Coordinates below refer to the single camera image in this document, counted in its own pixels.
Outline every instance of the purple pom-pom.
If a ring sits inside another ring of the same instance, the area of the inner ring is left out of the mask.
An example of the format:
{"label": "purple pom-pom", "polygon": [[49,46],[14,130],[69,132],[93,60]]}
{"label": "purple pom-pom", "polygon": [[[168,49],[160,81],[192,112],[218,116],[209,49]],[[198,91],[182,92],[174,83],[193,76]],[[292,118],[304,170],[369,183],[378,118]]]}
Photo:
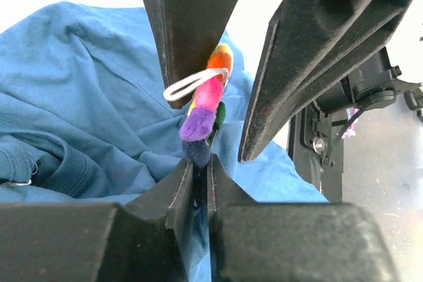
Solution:
{"label": "purple pom-pom", "polygon": [[212,133],[216,112],[205,107],[195,107],[182,125],[179,135],[187,142],[205,139]]}

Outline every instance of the floor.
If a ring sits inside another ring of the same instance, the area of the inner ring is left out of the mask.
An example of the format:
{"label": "floor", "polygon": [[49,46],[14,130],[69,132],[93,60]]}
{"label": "floor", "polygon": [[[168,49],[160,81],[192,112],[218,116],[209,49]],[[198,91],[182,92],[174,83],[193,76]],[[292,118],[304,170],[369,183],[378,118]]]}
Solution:
{"label": "floor", "polygon": [[[0,0],[0,32],[33,11],[61,0]],[[70,0],[100,7],[140,7],[142,0]],[[267,24],[281,0],[239,0],[228,32],[242,49],[246,69],[255,74]],[[413,4],[389,44],[393,65],[404,80],[423,82],[423,0]],[[404,282],[423,281],[423,125],[402,98],[363,115],[356,136],[345,142],[344,200],[370,211],[380,224]],[[276,137],[286,146],[288,126]]]}

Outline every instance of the cable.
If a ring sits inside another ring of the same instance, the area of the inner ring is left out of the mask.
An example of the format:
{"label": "cable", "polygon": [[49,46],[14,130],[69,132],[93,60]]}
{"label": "cable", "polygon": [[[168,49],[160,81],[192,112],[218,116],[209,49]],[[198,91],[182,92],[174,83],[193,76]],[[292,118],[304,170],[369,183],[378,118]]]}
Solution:
{"label": "cable", "polygon": [[338,135],[336,136],[335,140],[332,142],[332,144],[329,146],[328,150],[326,151],[326,154],[323,155],[322,158],[322,166],[323,168],[326,168],[329,163],[331,162],[332,158],[332,151],[336,147],[336,145],[339,143],[339,141],[342,139],[342,136],[348,128],[364,113],[364,109],[359,109],[341,128]]}

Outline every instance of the pink pom-pom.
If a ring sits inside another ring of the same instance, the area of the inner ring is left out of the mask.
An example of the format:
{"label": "pink pom-pom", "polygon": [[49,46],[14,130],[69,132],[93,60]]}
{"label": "pink pom-pom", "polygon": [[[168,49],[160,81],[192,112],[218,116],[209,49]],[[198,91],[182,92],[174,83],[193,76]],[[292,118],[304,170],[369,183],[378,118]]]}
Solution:
{"label": "pink pom-pom", "polygon": [[212,77],[207,82],[202,83],[196,89],[196,107],[206,107],[210,110],[217,110],[223,96],[225,85],[218,76]]}

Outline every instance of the white surface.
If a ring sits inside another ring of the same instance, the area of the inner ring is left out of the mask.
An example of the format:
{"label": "white surface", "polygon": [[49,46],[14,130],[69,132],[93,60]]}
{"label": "white surface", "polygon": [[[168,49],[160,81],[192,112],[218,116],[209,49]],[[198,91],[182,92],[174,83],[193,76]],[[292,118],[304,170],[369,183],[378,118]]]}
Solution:
{"label": "white surface", "polygon": [[403,81],[423,83],[423,0],[413,0],[387,44],[392,66],[399,65]]}
{"label": "white surface", "polygon": [[[245,70],[253,77],[260,62],[269,20],[281,1],[238,0],[227,24],[229,36],[243,53]],[[274,141],[285,149],[288,146],[288,132],[287,123],[274,138]]]}

